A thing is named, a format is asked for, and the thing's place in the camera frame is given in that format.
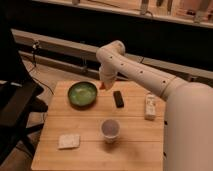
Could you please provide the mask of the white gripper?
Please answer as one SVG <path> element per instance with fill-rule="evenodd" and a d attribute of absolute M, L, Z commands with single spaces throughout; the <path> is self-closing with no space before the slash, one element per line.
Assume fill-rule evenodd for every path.
<path fill-rule="evenodd" d="M 99 68 L 99 77 L 105 89 L 109 90 L 116 81 L 117 72 L 111 68 L 107 68 L 101 65 Z"/>

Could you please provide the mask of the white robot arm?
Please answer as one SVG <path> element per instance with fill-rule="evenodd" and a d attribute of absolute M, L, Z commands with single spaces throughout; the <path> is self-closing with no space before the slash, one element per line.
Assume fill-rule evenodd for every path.
<path fill-rule="evenodd" d="M 213 171 L 213 88 L 132 61 L 113 41 L 96 51 L 110 89 L 119 73 L 165 101 L 163 171 Z"/>

